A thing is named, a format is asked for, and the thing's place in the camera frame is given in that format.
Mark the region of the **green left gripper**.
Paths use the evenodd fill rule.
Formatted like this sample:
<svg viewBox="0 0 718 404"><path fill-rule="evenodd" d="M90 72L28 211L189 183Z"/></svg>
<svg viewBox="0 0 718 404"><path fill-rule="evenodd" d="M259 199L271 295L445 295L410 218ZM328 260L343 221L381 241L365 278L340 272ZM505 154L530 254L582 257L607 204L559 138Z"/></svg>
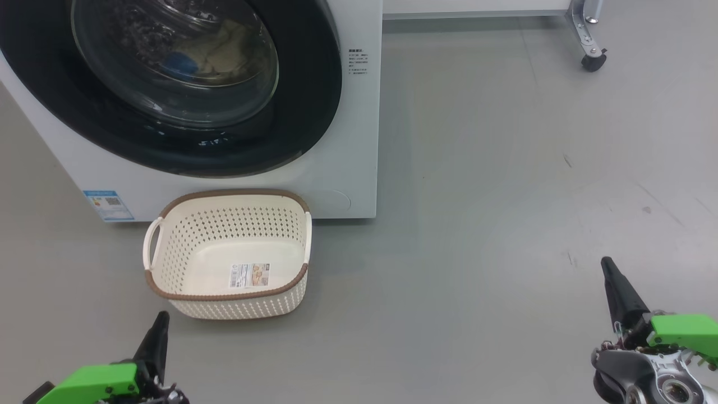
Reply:
<svg viewBox="0 0 718 404"><path fill-rule="evenodd" d="M134 363L83 366L44 394L36 404L97 404L119 397L137 397L141 384L164 383L170 315L157 314L137 351Z"/></svg>

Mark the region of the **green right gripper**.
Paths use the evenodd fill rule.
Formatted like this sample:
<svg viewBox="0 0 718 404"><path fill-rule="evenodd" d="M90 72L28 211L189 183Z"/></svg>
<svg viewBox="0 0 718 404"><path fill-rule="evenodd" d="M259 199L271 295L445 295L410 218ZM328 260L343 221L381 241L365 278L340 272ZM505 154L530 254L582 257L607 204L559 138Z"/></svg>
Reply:
<svg viewBox="0 0 718 404"><path fill-rule="evenodd" d="M601 268L610 319L623 348L677 345L695 352L710 365L718 365L717 320L705 314L651 318L651 311L610 256L603 256Z"/></svg>

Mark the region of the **cream garment with blue trim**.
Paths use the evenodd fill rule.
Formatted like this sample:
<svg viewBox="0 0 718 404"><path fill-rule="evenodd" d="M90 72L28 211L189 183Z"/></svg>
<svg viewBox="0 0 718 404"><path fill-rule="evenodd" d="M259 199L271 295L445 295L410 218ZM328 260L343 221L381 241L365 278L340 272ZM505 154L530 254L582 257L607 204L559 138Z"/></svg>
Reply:
<svg viewBox="0 0 718 404"><path fill-rule="evenodd" d="M221 75L208 64L206 58L192 57L182 52L168 54L160 67L165 74L180 80L208 80Z"/></svg>

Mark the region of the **black round glass washer door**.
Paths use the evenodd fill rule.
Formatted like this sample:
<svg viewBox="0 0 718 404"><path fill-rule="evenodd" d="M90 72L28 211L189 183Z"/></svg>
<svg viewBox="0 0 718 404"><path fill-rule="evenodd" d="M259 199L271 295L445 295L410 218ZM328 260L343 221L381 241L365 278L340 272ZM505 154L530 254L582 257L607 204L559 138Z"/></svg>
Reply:
<svg viewBox="0 0 718 404"><path fill-rule="evenodd" d="M162 71L227 19L259 32L239 76ZM297 159L325 135L343 86L325 0L0 0L0 51L85 140L180 176L253 176Z"/></svg>

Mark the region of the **cream garment with bear print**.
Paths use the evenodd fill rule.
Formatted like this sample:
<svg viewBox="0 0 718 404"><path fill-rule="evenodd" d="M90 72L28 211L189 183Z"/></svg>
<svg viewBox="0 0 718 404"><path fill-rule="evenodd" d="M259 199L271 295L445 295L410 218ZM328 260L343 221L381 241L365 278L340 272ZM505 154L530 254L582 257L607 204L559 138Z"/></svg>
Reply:
<svg viewBox="0 0 718 404"><path fill-rule="evenodd" d="M196 77L206 80L233 80L249 61L259 32L235 20L224 20L215 33L188 41L184 52L197 64Z"/></svg>

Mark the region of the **white front-load washing machine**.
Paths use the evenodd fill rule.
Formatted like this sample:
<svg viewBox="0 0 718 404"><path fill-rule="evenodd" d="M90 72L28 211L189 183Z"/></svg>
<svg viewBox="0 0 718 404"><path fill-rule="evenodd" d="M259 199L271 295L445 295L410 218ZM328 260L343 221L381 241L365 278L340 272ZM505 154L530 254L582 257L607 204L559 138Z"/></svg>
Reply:
<svg viewBox="0 0 718 404"><path fill-rule="evenodd" d="M380 54L384 0L325 0L338 34L343 86L325 135L307 153L253 176L191 177L157 171L85 140L54 117L10 70L0 51L0 82L80 191L115 191L134 216L152 222L193 192L273 189L300 196L315 218L373 218L379 156ZM349 76L348 50L370 56L369 74Z"/></svg>

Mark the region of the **cream basket with brown rim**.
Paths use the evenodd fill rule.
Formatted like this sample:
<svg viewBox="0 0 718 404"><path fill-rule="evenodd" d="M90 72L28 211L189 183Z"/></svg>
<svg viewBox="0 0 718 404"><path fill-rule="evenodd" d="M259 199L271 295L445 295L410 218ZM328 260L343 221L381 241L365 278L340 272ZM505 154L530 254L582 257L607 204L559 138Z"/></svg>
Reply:
<svg viewBox="0 0 718 404"><path fill-rule="evenodd" d="M297 194L271 189L195 192L172 200L146 231L149 287L193 319L286 315L303 301L312 214ZM231 264L269 263L269 285L231 289Z"/></svg>

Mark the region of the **blue energy label sticker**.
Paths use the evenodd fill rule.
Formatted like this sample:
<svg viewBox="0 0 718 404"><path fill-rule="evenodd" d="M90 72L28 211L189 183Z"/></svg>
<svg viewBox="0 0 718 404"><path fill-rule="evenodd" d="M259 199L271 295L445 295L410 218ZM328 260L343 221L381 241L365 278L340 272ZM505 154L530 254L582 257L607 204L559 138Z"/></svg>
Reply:
<svg viewBox="0 0 718 404"><path fill-rule="evenodd" d="M135 218L115 191L82 191L103 222L134 222Z"/></svg>

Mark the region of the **metal leg with black caster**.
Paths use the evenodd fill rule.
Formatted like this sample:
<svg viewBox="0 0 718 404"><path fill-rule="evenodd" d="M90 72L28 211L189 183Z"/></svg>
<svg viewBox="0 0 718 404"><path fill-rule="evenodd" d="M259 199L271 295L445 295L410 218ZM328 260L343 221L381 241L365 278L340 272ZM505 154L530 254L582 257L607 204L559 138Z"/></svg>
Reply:
<svg viewBox="0 0 718 404"><path fill-rule="evenodd" d="M597 25L605 0L571 0L566 12L567 22L584 51L581 65L587 72L597 72L607 61L607 49L599 46L590 32Z"/></svg>

